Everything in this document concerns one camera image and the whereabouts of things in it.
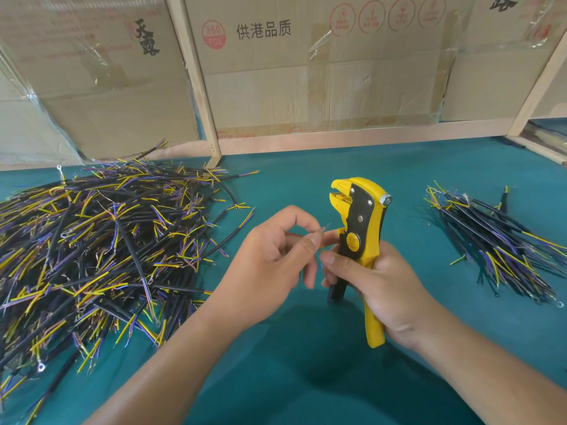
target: person's right hand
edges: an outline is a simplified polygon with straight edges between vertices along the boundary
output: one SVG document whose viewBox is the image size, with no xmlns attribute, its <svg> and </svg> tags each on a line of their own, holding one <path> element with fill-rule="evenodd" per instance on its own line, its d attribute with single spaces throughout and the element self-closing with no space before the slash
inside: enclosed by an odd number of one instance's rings
<svg viewBox="0 0 567 425">
<path fill-rule="evenodd" d="M 337 247 L 321 252 L 325 274 L 322 285 L 334 285 L 337 277 L 350 282 L 364 295 L 372 312 L 386 326 L 388 335 L 402 346 L 415 350 L 420 337 L 434 330 L 434 321 L 444 314 L 443 306 L 429 295 L 390 243 L 380 242 L 380 256 L 372 269 L 337 255 L 336 250 Z"/>
</svg>

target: hand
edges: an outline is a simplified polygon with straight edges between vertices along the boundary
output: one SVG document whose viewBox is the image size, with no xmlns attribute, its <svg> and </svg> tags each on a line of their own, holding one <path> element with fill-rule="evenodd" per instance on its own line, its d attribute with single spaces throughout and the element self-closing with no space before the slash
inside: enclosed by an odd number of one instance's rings
<svg viewBox="0 0 567 425">
<path fill-rule="evenodd" d="M 334 233 L 338 242 L 337 232 L 330 233 Z M 388 335 L 404 347 L 415 349 L 422 334 L 434 326 L 436 316 L 444 311 L 390 243 L 380 242 L 380 256 L 372 269 L 334 251 L 324 250 L 320 258 L 325 274 L 322 285 L 334 285 L 337 277 L 350 282 L 364 295 L 372 312 L 386 326 Z"/>
<path fill-rule="evenodd" d="M 310 234 L 287 231 L 298 225 Z M 297 285 L 315 285 L 315 252 L 323 240 L 317 220 L 299 207 L 289 206 L 246 236 L 220 284 L 202 308 L 222 312 L 243 331 L 273 314 Z"/>
</svg>

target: black grip panel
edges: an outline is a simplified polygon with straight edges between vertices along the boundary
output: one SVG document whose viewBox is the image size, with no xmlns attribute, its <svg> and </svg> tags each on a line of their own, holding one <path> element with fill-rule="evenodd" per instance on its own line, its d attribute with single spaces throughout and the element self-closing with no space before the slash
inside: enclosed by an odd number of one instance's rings
<svg viewBox="0 0 567 425">
<path fill-rule="evenodd" d="M 346 217 L 346 231 L 339 235 L 338 254 L 344 257 L 358 260 L 364 253 L 366 245 L 366 235 L 368 233 L 368 224 L 372 211 L 374 210 L 374 198 L 363 188 L 352 184 L 351 185 L 351 199 L 352 204 L 349 207 L 349 215 Z M 352 251 L 346 244 L 346 236 L 349 233 L 354 233 L 358 236 L 360 247 L 357 251 Z M 331 285 L 327 301 L 340 301 L 343 299 L 348 282 L 344 279 L 339 279 L 336 285 Z"/>
</svg>

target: green mat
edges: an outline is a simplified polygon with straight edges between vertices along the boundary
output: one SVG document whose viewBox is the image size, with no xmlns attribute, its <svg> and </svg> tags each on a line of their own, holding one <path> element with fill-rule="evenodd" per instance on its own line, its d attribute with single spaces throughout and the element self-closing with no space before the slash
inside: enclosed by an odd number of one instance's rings
<svg viewBox="0 0 567 425">
<path fill-rule="evenodd" d="M 245 232 L 226 248 L 231 256 L 248 230 L 286 205 L 302 207 L 321 225 L 338 227 L 339 215 L 328 199 L 330 183 L 355 176 L 372 179 L 393 196 L 383 238 L 400 250 L 433 296 L 465 323 L 567 388 L 567 308 L 539 306 L 508 289 L 495 298 L 489 286 L 476 284 L 476 265 L 461 262 L 449 267 L 457 252 L 430 221 L 422 200 L 426 185 L 434 180 L 489 203 L 497 203 L 508 185 L 510 214 L 535 233 L 566 244 L 565 168 L 495 139 L 229 156 L 223 166 L 231 173 L 262 171 L 231 181 L 235 195 L 257 207 Z M 66 170 L 67 175 L 74 172 L 78 169 Z M 3 172 L 0 197 L 57 178 L 55 169 Z M 246 214 L 230 212 L 216 236 L 229 233 Z M 216 257 L 216 265 L 202 272 L 201 282 L 214 288 L 229 263 Z M 567 281 L 546 279 L 566 301 Z M 321 286 L 313 291 L 298 287 L 273 317 L 242 334 L 213 370 L 186 423 L 481 423 L 419 358 L 392 343 L 368 348 L 362 304 L 352 290 L 338 307 L 328 307 L 326 295 Z M 112 345 L 111 340 L 105 344 L 91 375 L 68 375 L 36 424 L 80 423 L 154 352 L 141 334 L 127 349 Z M 26 383 L 8 399 L 2 423 L 21 418 L 55 368 L 48 367 L 46 379 Z"/>
</svg>

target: person's left arm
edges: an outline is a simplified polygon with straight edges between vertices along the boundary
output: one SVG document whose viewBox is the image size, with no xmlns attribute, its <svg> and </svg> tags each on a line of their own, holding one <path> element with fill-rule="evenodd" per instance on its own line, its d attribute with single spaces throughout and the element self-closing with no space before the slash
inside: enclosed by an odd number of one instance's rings
<svg viewBox="0 0 567 425">
<path fill-rule="evenodd" d="M 294 225 L 310 234 L 288 233 Z M 233 340 L 280 307 L 301 270 L 313 288 L 322 238 L 317 220 L 294 206 L 253 228 L 209 299 L 85 425 L 181 423 Z"/>
</svg>

